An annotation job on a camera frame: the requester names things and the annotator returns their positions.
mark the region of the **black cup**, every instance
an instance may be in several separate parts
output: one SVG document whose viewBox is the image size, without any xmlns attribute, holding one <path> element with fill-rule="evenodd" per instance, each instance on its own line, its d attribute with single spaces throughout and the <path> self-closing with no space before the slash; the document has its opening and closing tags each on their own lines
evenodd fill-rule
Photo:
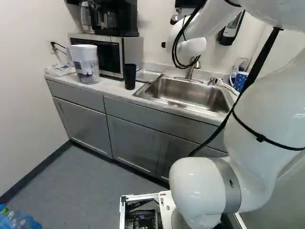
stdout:
<svg viewBox="0 0 305 229">
<path fill-rule="evenodd" d="M 124 80 L 125 80 L 125 89 L 133 90 L 135 88 L 135 76 L 137 72 L 136 64 L 125 64 L 124 66 Z"/>
</svg>

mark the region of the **plastic bottle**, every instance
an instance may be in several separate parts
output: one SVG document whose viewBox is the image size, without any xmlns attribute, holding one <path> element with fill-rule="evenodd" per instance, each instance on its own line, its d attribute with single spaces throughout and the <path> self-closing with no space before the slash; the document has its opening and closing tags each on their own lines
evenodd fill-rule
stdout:
<svg viewBox="0 0 305 229">
<path fill-rule="evenodd" d="M 40 223 L 34 221 L 30 215 L 20 211 L 10 211 L 5 205 L 0 205 L 0 229 L 41 229 Z"/>
</svg>

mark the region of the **cable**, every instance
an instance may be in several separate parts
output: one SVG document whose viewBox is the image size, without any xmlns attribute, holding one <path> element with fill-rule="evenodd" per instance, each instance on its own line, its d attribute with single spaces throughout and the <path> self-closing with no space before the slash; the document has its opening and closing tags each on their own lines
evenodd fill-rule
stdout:
<svg viewBox="0 0 305 229">
<path fill-rule="evenodd" d="M 176 68 L 179 69 L 187 69 L 191 66 L 193 66 L 194 64 L 197 63 L 197 61 L 199 60 L 200 56 L 197 56 L 190 64 L 188 65 L 184 65 L 182 63 L 179 62 L 178 57 L 177 57 L 177 46 L 179 44 L 179 40 L 181 38 L 181 36 L 183 35 L 185 29 L 187 28 L 187 26 L 191 23 L 192 19 L 196 16 L 196 14 L 199 12 L 199 10 L 202 9 L 202 7 L 205 6 L 207 0 L 203 0 L 203 3 L 201 5 L 199 5 L 190 15 L 189 19 L 187 20 L 187 22 L 182 26 L 182 28 L 180 29 L 180 31 L 178 32 L 174 42 L 173 42 L 173 47 L 172 47 L 172 60 L 173 63 L 175 65 Z"/>
<path fill-rule="evenodd" d="M 55 48 L 55 45 L 59 45 L 60 47 L 66 49 L 65 46 L 62 46 L 61 44 L 58 44 L 57 42 L 50 42 L 50 43 L 51 43 L 51 45 L 52 45 L 52 48 Z"/>
<path fill-rule="evenodd" d="M 184 32 L 182 33 L 182 35 L 183 35 L 183 39 L 184 39 L 184 41 L 187 41 L 187 40 L 186 40 L 186 38 L 185 38 L 185 34 L 184 34 Z"/>
<path fill-rule="evenodd" d="M 275 141 L 270 140 L 269 138 L 267 138 L 266 136 L 259 134 L 258 132 L 256 132 L 255 130 L 251 129 L 250 127 L 248 127 L 245 123 L 243 123 L 235 114 L 234 110 L 232 112 L 233 117 L 236 119 L 236 121 L 243 127 L 245 128 L 247 131 L 249 131 L 251 134 L 253 134 L 255 137 L 257 137 L 257 141 L 258 142 L 268 142 L 276 147 L 282 148 L 282 149 L 287 149 L 287 150 L 291 150 L 291 151 L 302 151 L 305 149 L 305 147 L 303 148 L 294 148 L 294 147 L 290 147 L 290 146 L 285 146 L 283 144 L 277 143 Z"/>
<path fill-rule="evenodd" d="M 254 83 L 254 81 L 256 80 L 260 70 L 263 67 L 263 64 L 265 63 L 268 54 L 278 36 L 279 31 L 281 31 L 282 29 L 280 28 L 273 28 L 273 31 L 271 32 L 268 40 L 266 41 L 264 47 L 262 48 L 260 54 L 258 55 L 252 70 L 250 71 L 248 78 L 244 84 L 244 87 L 242 89 L 242 91 L 240 92 L 236 102 L 234 103 L 234 105 L 232 106 L 232 109 L 230 110 L 230 112 L 228 113 L 228 115 L 224 118 L 223 122 L 220 124 L 220 126 L 215 130 L 215 132 L 204 142 L 202 143 L 200 146 L 198 146 L 196 149 L 194 149 L 192 152 L 189 153 L 188 157 L 192 157 L 194 156 L 199 150 L 201 150 L 202 148 L 206 147 L 208 144 L 210 144 L 218 135 L 219 133 L 224 129 L 225 125 L 227 124 L 230 115 L 232 114 L 236 104 L 238 103 L 239 99 L 241 98 L 242 94 L 245 92 L 245 90 Z"/>
<path fill-rule="evenodd" d="M 60 47 L 62 47 L 62 48 L 64 48 L 64 49 L 66 49 L 66 47 L 62 46 L 61 44 L 58 44 L 57 42 L 50 42 L 50 43 L 51 43 L 51 46 L 52 46 L 52 49 L 53 49 L 54 52 L 60 51 L 60 52 L 62 52 L 63 54 L 67 55 L 66 52 L 64 52 L 64 51 L 62 51 L 62 50 L 56 48 L 55 45 L 58 45 L 58 46 L 60 46 Z"/>
</svg>

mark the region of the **gray carpet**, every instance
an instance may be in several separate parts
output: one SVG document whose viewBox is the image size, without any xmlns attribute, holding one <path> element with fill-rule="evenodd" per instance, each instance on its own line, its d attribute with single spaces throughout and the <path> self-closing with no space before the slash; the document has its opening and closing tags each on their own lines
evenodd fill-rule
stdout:
<svg viewBox="0 0 305 229">
<path fill-rule="evenodd" d="M 118 229 L 121 195 L 163 187 L 72 146 L 9 204 L 46 229 Z"/>
</svg>

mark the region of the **stainless steel sink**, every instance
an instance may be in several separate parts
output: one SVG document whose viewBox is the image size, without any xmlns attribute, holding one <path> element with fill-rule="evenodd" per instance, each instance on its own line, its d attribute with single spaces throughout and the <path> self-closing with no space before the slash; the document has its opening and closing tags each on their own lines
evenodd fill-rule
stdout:
<svg viewBox="0 0 305 229">
<path fill-rule="evenodd" d="M 144 85 L 134 96 L 194 111 L 225 114 L 232 101 L 227 89 L 163 75 L 150 85 Z"/>
</svg>

